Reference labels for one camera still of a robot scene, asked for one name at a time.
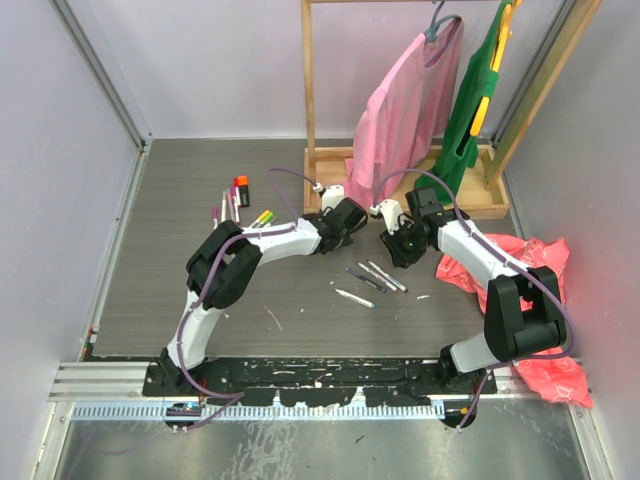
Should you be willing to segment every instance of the red plastic bag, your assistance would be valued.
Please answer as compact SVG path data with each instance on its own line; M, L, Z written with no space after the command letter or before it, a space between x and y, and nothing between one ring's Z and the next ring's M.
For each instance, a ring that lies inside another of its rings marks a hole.
M489 234L487 238L514 258L532 266L548 266L558 277L560 297L564 303L564 268L569 258L569 249L564 239L545 245L537 238L522 240L510 235ZM480 309L484 313L487 307L487 292L467 272L460 263L445 255L438 269L436 278L451 283L465 292L477 293ZM522 301L523 309L530 305ZM559 348L552 348L541 353L557 353ZM580 365L570 358L557 360L523 360L516 370L533 391L538 392L545 400L556 403L570 403L586 408L593 407L589 396L587 376Z

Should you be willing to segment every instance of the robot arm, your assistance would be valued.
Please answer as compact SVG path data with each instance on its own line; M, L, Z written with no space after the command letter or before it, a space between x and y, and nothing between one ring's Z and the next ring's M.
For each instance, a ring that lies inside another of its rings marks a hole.
M322 196L322 212L304 215L294 223L265 229L241 229L232 221L223 222L187 263L189 278L185 311L198 299L213 261L230 238L258 233L259 236L239 240L231 245L204 297L193 311L182 332L182 352L187 370L200 365L205 347L224 310L244 293L256 268L274 260L294 255L326 254L352 243L351 233L366 222L366 212L344 197L344 189L329 187ZM178 334L167 346L167 354L179 367Z
M395 200L385 200L371 212L384 218L386 230L380 238L394 266L408 268L431 246L459 261L488 292L484 331L444 347L440 353L439 367L445 380L565 342L566 326L558 309L506 263L528 270L559 297L558 280L551 269L532 269L494 246L507 260L499 261L465 230L455 212L444 210L432 188L413 190L406 198L410 215ZM488 241L472 221L466 223ZM522 311L521 297L532 302L529 310Z

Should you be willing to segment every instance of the pink clothing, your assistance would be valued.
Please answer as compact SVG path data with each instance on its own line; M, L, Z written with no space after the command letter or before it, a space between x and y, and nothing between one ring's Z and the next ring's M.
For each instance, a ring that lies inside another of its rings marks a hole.
M362 206L373 204L382 178L416 166L429 151L433 135L444 132L463 30L459 19L451 21L435 42L425 44L424 34L418 35L369 98L356 128L353 158L345 162L345 194ZM387 181L378 201L389 198L401 180L397 175Z

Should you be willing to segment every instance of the white paint mark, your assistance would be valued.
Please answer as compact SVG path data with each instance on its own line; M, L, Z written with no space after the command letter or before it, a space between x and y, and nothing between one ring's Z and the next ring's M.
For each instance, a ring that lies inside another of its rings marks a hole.
M269 312L269 315L271 315L271 318L273 318L275 320L276 325L278 325L278 328L280 329L280 331L282 331L282 326L280 325L280 322L278 321L276 316L273 314L273 312L271 310L269 310L266 305L263 305L263 307L267 312Z

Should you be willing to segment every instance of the black mounting plate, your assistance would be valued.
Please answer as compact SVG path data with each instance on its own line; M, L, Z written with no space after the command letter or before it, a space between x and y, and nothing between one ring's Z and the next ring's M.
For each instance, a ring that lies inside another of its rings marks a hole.
M186 380L168 378L171 373L161 365L160 360L149 365L144 396L199 395ZM245 406L270 406L279 392L280 403L290 407L298 402L347 405L359 387L369 407L430 405L429 395L471 394L481 379L478 373L463 384L444 385L436 360L420 358L218 358L191 373L209 390L242 392ZM487 381L483 393L496 392L495 380ZM225 400L211 398L208 403L222 405Z

